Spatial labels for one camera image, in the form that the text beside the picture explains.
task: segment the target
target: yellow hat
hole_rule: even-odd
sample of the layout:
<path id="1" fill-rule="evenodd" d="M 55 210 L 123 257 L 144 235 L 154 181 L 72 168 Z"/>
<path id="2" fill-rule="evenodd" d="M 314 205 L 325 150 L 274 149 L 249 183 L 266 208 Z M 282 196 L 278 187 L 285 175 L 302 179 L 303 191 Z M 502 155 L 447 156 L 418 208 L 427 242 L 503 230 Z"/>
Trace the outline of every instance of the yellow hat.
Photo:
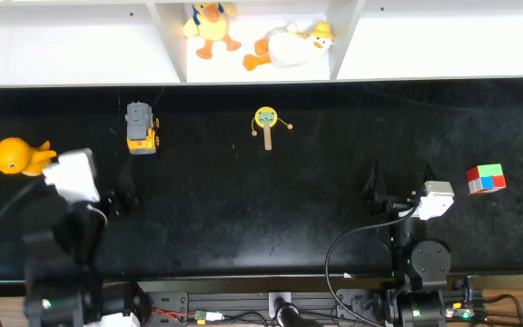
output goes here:
<path id="1" fill-rule="evenodd" d="M 334 35 L 331 32 L 331 26 L 326 22 L 318 22 L 313 31 L 310 32 L 311 35 L 325 38 L 334 38 Z"/>

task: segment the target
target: orange beak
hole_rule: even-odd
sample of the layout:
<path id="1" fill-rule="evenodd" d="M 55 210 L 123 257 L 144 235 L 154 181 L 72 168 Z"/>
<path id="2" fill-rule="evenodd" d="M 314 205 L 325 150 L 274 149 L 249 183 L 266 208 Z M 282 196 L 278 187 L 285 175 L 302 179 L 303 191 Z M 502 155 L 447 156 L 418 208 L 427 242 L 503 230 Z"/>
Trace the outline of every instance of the orange beak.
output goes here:
<path id="1" fill-rule="evenodd" d="M 203 10 L 203 13 L 205 14 L 205 17 L 207 17 L 207 19 L 210 21 L 210 22 L 217 22 L 219 20 L 219 9 L 218 9 L 218 6 L 215 5 L 215 4 L 210 4 L 210 5 L 207 5 L 205 7 L 205 10 Z"/>

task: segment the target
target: black table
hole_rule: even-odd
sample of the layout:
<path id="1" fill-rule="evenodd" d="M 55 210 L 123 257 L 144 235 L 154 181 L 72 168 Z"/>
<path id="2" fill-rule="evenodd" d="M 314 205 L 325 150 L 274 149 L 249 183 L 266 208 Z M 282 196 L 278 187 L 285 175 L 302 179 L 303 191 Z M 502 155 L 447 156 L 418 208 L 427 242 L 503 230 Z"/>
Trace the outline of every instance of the black table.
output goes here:
<path id="1" fill-rule="evenodd" d="M 126 105 L 158 94 L 161 156 L 131 156 Z M 294 124 L 272 129 L 271 152 L 250 130 L 264 105 Z M 0 140 L 9 136 L 58 153 L 89 147 L 102 189 L 141 196 L 101 241 L 110 279 L 320 274 L 337 235 L 377 222 L 360 200 L 375 158 L 395 194 L 418 190 L 427 163 L 451 182 L 455 203 L 428 234 L 451 247 L 453 273 L 523 273 L 523 79 L 0 89 Z M 492 163 L 508 188 L 469 195 L 466 171 Z M 0 173 L 0 206 L 30 180 Z M 2 221 L 0 280 L 23 279 L 22 233 L 62 210 L 48 196 Z M 385 232 L 342 243 L 332 270 L 390 275 Z"/>

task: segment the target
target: toy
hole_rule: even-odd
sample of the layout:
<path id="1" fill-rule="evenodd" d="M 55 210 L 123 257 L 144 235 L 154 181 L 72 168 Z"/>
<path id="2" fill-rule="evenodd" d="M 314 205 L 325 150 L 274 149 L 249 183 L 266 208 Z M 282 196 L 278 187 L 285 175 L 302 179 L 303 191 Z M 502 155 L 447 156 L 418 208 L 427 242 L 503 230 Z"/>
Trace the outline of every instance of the toy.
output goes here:
<path id="1" fill-rule="evenodd" d="M 263 141 L 265 144 L 265 149 L 267 151 L 271 150 L 271 128 L 278 123 L 278 121 L 282 122 L 286 126 L 288 126 L 288 129 L 294 128 L 294 125 L 287 124 L 284 122 L 281 118 L 278 117 L 278 113 L 276 113 L 273 108 L 270 108 L 268 106 L 262 107 L 258 109 L 258 111 L 255 112 L 255 115 L 252 118 L 252 135 L 256 136 L 258 133 L 253 129 L 253 121 L 263 128 Z"/>
<path id="2" fill-rule="evenodd" d="M 325 55 L 333 39 L 331 26 L 326 22 L 318 22 L 308 35 L 298 33 L 296 24 L 290 24 L 286 29 L 275 29 L 267 38 L 258 40 L 255 43 L 258 56 L 247 54 L 243 65 L 252 71 L 260 64 L 272 63 L 279 67 L 306 64 Z"/>
<path id="3" fill-rule="evenodd" d="M 0 171 L 7 174 L 22 173 L 37 176 L 56 157 L 50 150 L 50 143 L 45 142 L 35 149 L 24 140 L 9 137 L 0 142 Z"/>
<path id="4" fill-rule="evenodd" d="M 155 154 L 161 141 L 156 131 L 159 118 L 148 104 L 132 103 L 126 106 L 126 143 L 131 154 Z"/>
<path id="5" fill-rule="evenodd" d="M 242 44 L 229 37 L 229 22 L 224 14 L 231 17 L 237 15 L 234 5 L 226 3 L 194 3 L 192 5 L 192 18 L 185 23 L 183 33 L 191 38 L 199 35 L 205 40 L 205 46 L 197 50 L 197 55 L 202 59 L 213 57 L 213 43 L 223 40 L 227 45 L 227 51 L 235 51 Z"/>
<path id="6" fill-rule="evenodd" d="M 472 194 L 492 193 L 506 188 L 501 164 L 483 164 L 468 170 L 469 191 Z"/>

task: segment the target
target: toy truck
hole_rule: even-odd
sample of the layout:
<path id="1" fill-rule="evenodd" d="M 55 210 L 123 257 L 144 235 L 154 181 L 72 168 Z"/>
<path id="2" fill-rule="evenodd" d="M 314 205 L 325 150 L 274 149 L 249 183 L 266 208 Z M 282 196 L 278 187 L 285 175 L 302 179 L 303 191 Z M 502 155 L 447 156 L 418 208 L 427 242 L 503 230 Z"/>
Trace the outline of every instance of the toy truck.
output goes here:
<path id="1" fill-rule="evenodd" d="M 156 131 L 159 118 L 148 104 L 132 103 L 126 106 L 126 143 L 131 154 L 155 154 L 160 140 Z"/>

